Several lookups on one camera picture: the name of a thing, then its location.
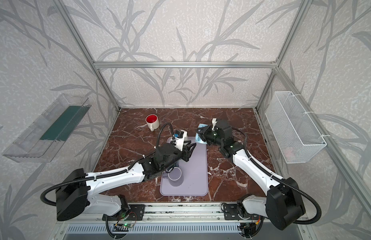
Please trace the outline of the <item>light blue mug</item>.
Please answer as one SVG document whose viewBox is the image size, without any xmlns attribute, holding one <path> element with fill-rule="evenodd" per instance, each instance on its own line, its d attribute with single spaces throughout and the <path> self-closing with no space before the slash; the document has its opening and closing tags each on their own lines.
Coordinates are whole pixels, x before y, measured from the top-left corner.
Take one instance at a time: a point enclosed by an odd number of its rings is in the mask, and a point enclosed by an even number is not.
<svg viewBox="0 0 371 240">
<path fill-rule="evenodd" d="M 199 136 L 199 134 L 198 134 L 198 129 L 199 128 L 204 128 L 204 127 L 207 127 L 207 124 L 199 124 L 198 125 L 198 127 L 197 127 L 197 129 L 196 129 L 196 136 L 195 136 L 195 142 L 196 143 L 199 143 L 199 144 L 207 144 L 205 141 L 203 141 L 201 138 L 200 138 L 200 136 Z"/>
</svg>

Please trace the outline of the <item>white mug red interior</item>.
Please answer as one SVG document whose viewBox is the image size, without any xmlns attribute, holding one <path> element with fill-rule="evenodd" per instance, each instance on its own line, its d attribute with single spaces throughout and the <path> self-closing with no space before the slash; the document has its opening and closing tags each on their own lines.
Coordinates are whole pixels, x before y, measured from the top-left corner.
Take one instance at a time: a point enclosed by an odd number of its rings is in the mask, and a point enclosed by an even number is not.
<svg viewBox="0 0 371 240">
<path fill-rule="evenodd" d="M 150 114 L 146 117 L 146 124 L 151 132 L 160 127 L 160 121 L 157 115 Z"/>
</svg>

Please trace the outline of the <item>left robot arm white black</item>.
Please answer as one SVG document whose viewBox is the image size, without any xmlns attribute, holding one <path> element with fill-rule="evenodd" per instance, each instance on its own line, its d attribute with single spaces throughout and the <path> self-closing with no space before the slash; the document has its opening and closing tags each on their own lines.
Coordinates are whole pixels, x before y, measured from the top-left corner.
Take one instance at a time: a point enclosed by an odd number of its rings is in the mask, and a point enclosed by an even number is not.
<svg viewBox="0 0 371 240">
<path fill-rule="evenodd" d="M 71 220 L 81 214 L 114 216 L 127 210 L 122 197 L 106 196 L 103 193 L 124 185 L 151 181 L 164 172 L 168 173 L 178 161 L 188 162 L 196 143 L 185 141 L 179 150 L 166 143 L 156 148 L 149 157 L 134 161 L 130 166 L 105 172 L 85 173 L 77 169 L 60 184 L 41 193 L 43 203 L 56 207 L 57 220 Z"/>
</svg>

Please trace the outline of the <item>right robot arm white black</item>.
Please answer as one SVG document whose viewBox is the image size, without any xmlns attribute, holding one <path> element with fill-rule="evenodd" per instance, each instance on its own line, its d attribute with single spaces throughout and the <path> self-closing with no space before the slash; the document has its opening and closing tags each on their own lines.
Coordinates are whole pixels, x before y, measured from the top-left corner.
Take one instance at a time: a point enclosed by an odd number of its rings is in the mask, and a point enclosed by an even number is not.
<svg viewBox="0 0 371 240">
<path fill-rule="evenodd" d="M 239 201 L 243 214 L 265 217 L 279 230 L 291 224 L 312 225 L 322 216 L 319 203 L 299 189 L 297 182 L 284 179 L 268 169 L 247 149 L 248 136 L 223 119 L 200 124 L 196 140 L 217 146 L 222 156 L 249 175 L 264 192 L 265 197 L 247 196 Z"/>
</svg>

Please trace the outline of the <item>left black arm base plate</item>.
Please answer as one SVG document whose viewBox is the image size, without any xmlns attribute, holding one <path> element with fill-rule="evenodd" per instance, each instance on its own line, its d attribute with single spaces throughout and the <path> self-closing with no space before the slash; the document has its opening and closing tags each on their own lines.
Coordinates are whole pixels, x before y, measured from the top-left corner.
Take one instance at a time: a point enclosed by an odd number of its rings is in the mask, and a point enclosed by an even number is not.
<svg viewBox="0 0 371 240">
<path fill-rule="evenodd" d="M 132 204 L 130 209 L 120 210 L 112 216 L 114 221 L 142 221 L 146 206 L 143 204 Z"/>
</svg>

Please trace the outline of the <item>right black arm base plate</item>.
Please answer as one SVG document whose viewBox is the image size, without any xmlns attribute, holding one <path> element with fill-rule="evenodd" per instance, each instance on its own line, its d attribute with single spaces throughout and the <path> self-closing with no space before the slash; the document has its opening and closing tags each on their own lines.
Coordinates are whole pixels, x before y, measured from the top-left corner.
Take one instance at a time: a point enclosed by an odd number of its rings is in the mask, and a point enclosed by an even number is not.
<svg viewBox="0 0 371 240">
<path fill-rule="evenodd" d="M 243 207 L 238 206 L 238 204 L 227 204 L 222 203 L 220 205 L 220 209 L 224 215 L 224 219 L 227 221 L 240 221 L 240 220 L 250 220 L 250 221 L 257 221 L 260 220 L 261 217 L 256 214 L 249 214 L 245 211 Z"/>
</svg>

